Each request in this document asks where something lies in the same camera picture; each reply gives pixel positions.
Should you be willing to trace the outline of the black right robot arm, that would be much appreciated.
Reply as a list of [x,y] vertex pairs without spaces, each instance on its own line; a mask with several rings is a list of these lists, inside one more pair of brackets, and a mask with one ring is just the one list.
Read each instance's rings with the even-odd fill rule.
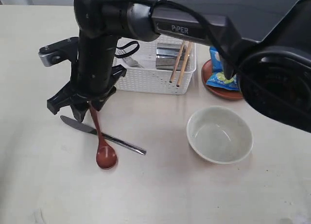
[[118,41],[160,35],[213,46],[227,79],[237,77],[259,113],[311,130],[311,0],[74,0],[79,35],[39,50],[47,67],[71,62],[69,82],[48,99],[83,121],[100,110],[126,74],[113,65]]

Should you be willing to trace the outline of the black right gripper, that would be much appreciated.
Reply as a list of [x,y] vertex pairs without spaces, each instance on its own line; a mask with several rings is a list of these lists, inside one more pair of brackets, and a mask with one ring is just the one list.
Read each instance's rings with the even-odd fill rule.
[[56,115],[62,107],[69,106],[74,118],[82,123],[89,109],[103,107],[116,92],[115,83],[126,74],[123,66],[113,67],[118,36],[104,35],[78,38],[78,56],[71,66],[70,81],[47,100],[47,108]]

